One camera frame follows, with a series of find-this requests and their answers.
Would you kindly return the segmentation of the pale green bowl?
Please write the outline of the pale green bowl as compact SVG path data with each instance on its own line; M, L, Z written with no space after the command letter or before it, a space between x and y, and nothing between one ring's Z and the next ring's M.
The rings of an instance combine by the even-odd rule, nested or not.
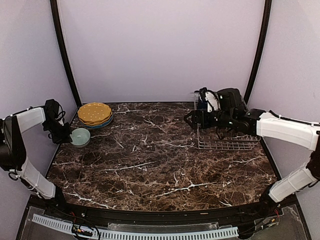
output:
M91 134L86 128L77 128L71 132L70 138L70 143L80 148L86 146L90 142Z

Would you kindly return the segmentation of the yellow polka dot plate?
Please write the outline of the yellow polka dot plate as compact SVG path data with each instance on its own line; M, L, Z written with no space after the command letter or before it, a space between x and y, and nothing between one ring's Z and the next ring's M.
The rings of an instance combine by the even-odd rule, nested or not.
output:
M99 102L87 103L77 111L78 118L85 121L103 120L112 114L109 105Z
M108 122L109 120L111 120L113 118L113 114L111 114L109 117L103 119L103 120L83 120L81 118L79 118L80 122L84 125L88 125L88 126L96 126L96 125L102 125L106 122Z

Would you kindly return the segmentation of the blue polka dot plate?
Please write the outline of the blue polka dot plate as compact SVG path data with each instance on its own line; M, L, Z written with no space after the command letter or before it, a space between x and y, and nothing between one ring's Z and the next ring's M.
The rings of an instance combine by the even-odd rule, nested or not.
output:
M89 125L89 124L85 124L83 122L81 122L81 124L85 127L85 128L88 128L88 129L100 129L100 128L103 128L107 125L109 125L113 120L113 117L111 117L110 119L108 119L106 122L104 123L100 123L100 124L96 124L96 125Z

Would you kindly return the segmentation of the beige bird pattern plate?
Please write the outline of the beige bird pattern plate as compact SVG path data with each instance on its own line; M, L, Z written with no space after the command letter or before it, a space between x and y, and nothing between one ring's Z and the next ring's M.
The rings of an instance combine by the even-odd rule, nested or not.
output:
M89 129L89 130L97 130L97 129L101 129L101 128L107 127L108 125L109 125L109 123L100 124L100 125L94 125L94 126L84 125L84 127Z

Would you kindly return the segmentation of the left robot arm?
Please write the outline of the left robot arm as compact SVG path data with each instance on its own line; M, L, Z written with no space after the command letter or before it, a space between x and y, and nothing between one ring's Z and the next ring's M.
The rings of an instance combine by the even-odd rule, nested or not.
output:
M0 167L13 180L20 180L39 198L52 202L51 210L60 218L71 213L62 189L40 173L29 160L22 133L42 125L56 144L70 143L71 128L57 108L39 106L11 114L0 120Z

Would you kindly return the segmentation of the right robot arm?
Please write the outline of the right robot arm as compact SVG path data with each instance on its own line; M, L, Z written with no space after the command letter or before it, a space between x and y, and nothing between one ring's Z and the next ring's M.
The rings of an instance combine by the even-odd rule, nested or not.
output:
M255 213L266 217L291 194L320 180L320 125L276 115L261 109L192 110L184 116L192 128L229 128L245 135L268 137L293 143L311 151L310 159L300 168L269 186L255 205Z

